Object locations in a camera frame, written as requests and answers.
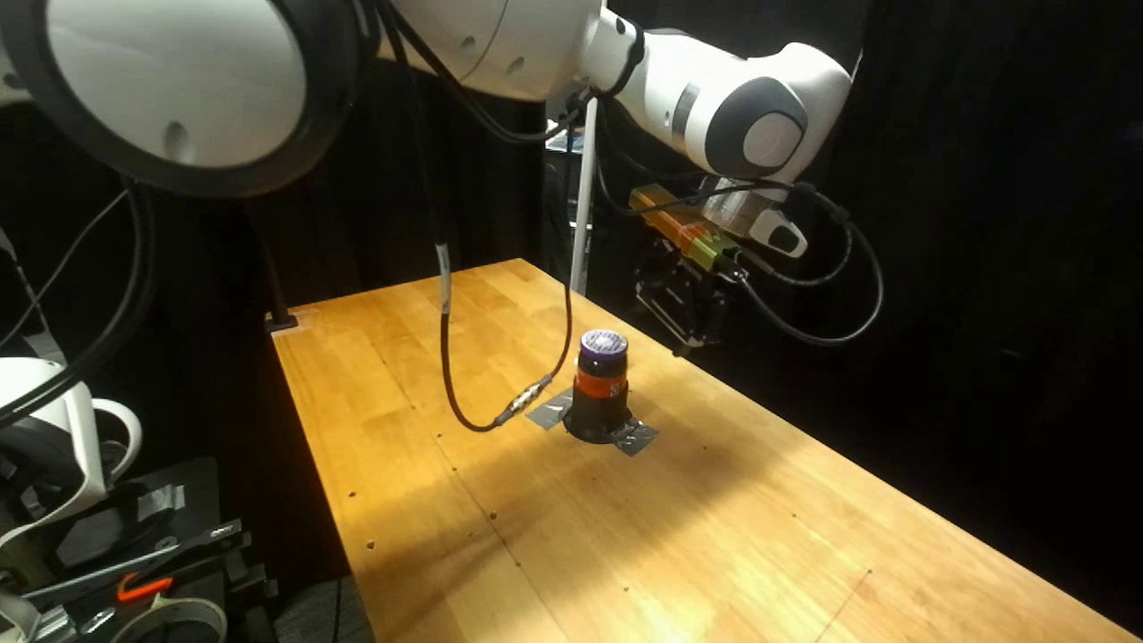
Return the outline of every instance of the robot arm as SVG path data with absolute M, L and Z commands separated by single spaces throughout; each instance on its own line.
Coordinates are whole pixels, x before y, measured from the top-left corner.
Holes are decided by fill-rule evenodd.
M 571 83 L 594 86 L 643 131 L 726 183 L 797 183 L 848 95 L 848 74 L 815 46 L 790 42 L 773 58 L 744 61 L 684 33 L 643 33 L 601 0 L 395 6 L 466 90 L 545 99 Z M 783 201 L 784 191 L 726 192 L 710 196 L 703 215 L 733 235 L 798 256 L 808 239 L 779 212 Z
M 744 61 L 604 0 L 394 6 L 460 86 L 507 99 L 594 86 L 729 183 L 793 183 L 848 90 L 809 46 Z M 320 160 L 360 67 L 390 58 L 367 15 L 367 0 L 3 0 L 0 108 L 35 99 L 91 158 L 170 192 L 266 192 Z M 752 201 L 710 201 L 708 217 L 773 247 L 783 191 Z

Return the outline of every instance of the cable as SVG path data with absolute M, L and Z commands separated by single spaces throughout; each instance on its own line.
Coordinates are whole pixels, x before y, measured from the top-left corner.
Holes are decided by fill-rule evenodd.
M 0 252 L 8 253 L 8 261 L 11 261 L 11 267 L 13 267 L 13 279 L 22 283 L 22 290 L 23 290 L 23 297 L 29 297 L 29 308 L 23 308 L 23 316 L 17 318 L 13 329 L 22 329 L 22 326 L 29 322 L 29 316 L 35 311 L 45 341 L 54 343 L 54 334 L 48 334 L 48 322 L 45 322 L 45 316 L 41 316 L 40 295 L 33 290 L 33 279 L 29 279 L 29 273 L 23 273 L 23 261 L 22 261 L 22 253 L 13 252 L 13 245 L 8 239 L 3 230 L 0 230 Z
M 470 99 L 470 95 L 457 83 L 457 74 L 435 58 L 435 50 L 404 23 L 404 15 L 390 4 L 390 0 L 375 0 L 375 4 L 385 4 L 379 6 L 382 10 L 382 23 L 390 15 L 394 30 L 425 58 L 425 66 L 431 67 L 431 74 L 441 83 L 441 90 L 484 128 L 494 131 L 501 145 L 514 145 L 514 148 L 527 148 L 527 145 L 544 145 L 544 141 L 552 141 L 560 131 L 569 131 L 582 112 L 585 112 L 585 99 L 588 99 L 588 90 L 571 96 L 571 112 L 545 131 L 514 131 L 507 128 L 503 122 L 497 122 L 483 105 Z
M 63 366 L 54 378 L 40 383 L 35 391 L 22 392 L 8 408 L 0 408 L 0 429 L 29 420 L 35 408 L 56 401 L 69 392 L 91 366 L 101 366 L 106 354 L 121 352 L 121 343 L 139 329 L 148 290 L 153 290 L 153 203 L 148 192 L 139 191 L 134 183 L 126 183 L 127 203 L 132 203 L 132 273 L 121 290 L 121 299 L 106 326 L 101 329 L 88 346 Z
M 0 346 L 8 346 L 35 316 L 40 299 L 56 287 L 56 279 L 69 273 L 72 256 L 77 253 L 77 247 L 101 230 L 104 217 L 113 215 L 113 206 L 126 201 L 127 192 L 119 191 L 104 212 L 97 212 L 77 235 L 69 245 L 63 256 L 54 264 L 54 273 L 41 279 L 41 287 L 35 290 L 35 299 L 29 297 L 29 308 L 22 311 L 22 318 L 0 337 Z
M 420 141 L 425 135 L 425 122 L 420 122 L 425 112 L 420 112 L 420 95 L 419 95 L 415 67 L 407 66 L 407 50 L 404 50 L 404 37 L 400 37 L 400 15 L 395 15 L 395 6 L 390 0 L 375 0 L 375 10 L 379 10 L 382 30 L 385 30 L 385 37 L 394 42 L 395 66 L 404 67 L 404 83 L 407 83 L 407 95 L 412 95 L 412 99 L 407 99 L 412 135 Z M 494 429 L 507 427 L 509 420 L 517 420 L 557 378 L 557 371 L 564 367 L 569 352 L 571 352 L 571 287 L 564 279 L 564 346 L 560 346 L 557 366 L 544 378 L 525 386 L 517 396 L 509 396 L 494 423 L 470 423 L 465 416 L 465 408 L 457 401 L 457 386 L 454 386 L 454 346 L 448 346 L 454 261 L 448 261 L 441 215 L 431 203 L 429 160 L 425 160 L 425 149 L 419 145 L 415 145 L 415 167 L 419 167 L 419 183 L 420 183 L 420 192 L 425 192 L 429 217 L 435 217 L 435 224 L 438 224 L 438 245 L 435 245 L 435 264 L 438 264 L 438 371 L 441 371 L 446 403 L 448 403 L 454 420 L 466 434 L 494 434 Z
M 809 343 L 809 346 L 844 346 L 844 343 L 852 343 L 858 337 L 865 337 L 877 318 L 881 318 L 881 308 L 887 308 L 887 273 L 881 273 L 881 261 L 876 253 L 876 247 L 869 245 L 869 235 L 848 221 L 848 234 L 852 239 L 859 245 L 865 256 L 869 256 L 869 267 L 871 267 L 871 279 L 876 279 L 876 299 L 871 299 L 871 311 L 865 316 L 865 322 L 844 337 L 816 337 L 816 334 L 804 334 L 797 329 L 793 322 L 784 322 L 751 283 L 745 273 L 729 273 L 729 279 L 752 299 L 752 308 L 773 326 L 783 329 L 784 337 L 798 341 L 798 343 Z

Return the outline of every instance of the wooden tabletop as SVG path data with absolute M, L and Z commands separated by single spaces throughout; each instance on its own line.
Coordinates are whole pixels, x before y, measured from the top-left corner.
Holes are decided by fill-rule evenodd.
M 273 337 L 375 639 L 1132 639 L 585 299 L 575 337 L 629 337 L 629 408 L 658 440 L 465 434 L 435 305 L 425 279 L 297 308 Z M 457 274 L 473 420 L 557 352 L 557 283 L 525 261 Z

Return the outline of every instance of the cup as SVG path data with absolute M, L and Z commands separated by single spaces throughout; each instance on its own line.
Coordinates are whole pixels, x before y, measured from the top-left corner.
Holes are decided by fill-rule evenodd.
M 0 408 L 23 396 L 35 386 L 41 386 L 56 371 L 59 371 L 59 366 L 40 362 L 40 359 L 0 359 Z M 126 429 L 126 453 L 111 465 L 111 471 L 104 471 L 104 453 L 101 453 L 101 429 L 97 429 L 101 416 L 111 416 Z M 0 547 L 8 547 L 11 540 L 17 540 L 40 526 L 83 516 L 91 505 L 101 505 L 106 498 L 111 482 L 121 480 L 142 451 L 142 427 L 139 427 L 134 411 L 127 411 L 119 401 L 91 396 L 86 383 L 75 383 L 69 392 L 41 403 L 33 416 L 33 423 L 17 423 L 13 429 L 0 429 L 0 440 L 8 440 L 3 434 L 63 434 L 63 445 L 72 445 L 77 491 L 63 505 L 41 513 L 40 518 L 33 518 L 23 526 L 0 526 L 0 530 L 8 530 L 8 532 L 0 532 Z

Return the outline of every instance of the black background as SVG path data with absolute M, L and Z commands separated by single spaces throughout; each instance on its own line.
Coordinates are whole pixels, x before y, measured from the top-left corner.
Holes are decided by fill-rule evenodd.
M 653 6 L 625 4 L 635 18 L 679 18 Z M 852 346 L 809 352 L 737 308 L 726 346 L 693 354 L 1134 632 L 1138 27 L 1138 0 L 876 0 L 852 96 L 815 183 L 877 247 L 881 322 Z M 751 30 L 713 37 L 751 42 Z M 848 61 L 848 41 L 809 37 Z M 222 459 L 227 505 L 262 530 L 287 585 L 335 572 L 338 557 L 262 329 L 266 290 L 254 230 L 290 299 L 429 274 L 431 224 L 395 96 L 394 73 L 379 67 L 338 148 L 294 191 L 251 203 L 159 196 L 159 290 L 134 343 L 91 378 L 97 392 L 142 416 L 142 467 Z M 494 108 L 514 124 L 544 124 L 535 108 Z M 460 264 L 514 253 L 560 264 L 557 224 L 539 217 L 548 215 L 548 158 L 494 145 L 431 86 L 429 112 L 431 187 L 457 215 Z M 113 191 L 119 180 L 35 112 L 0 116 L 0 224 L 33 279 Z M 106 221 L 45 299 L 69 352 L 113 308 L 126 234 L 126 217 Z M 640 224 L 601 212 L 594 297 L 653 329 L 629 297 L 646 245 Z M 858 311 L 865 290 L 852 274 L 784 308 L 815 322 Z M 0 326 L 17 305 L 0 273 Z

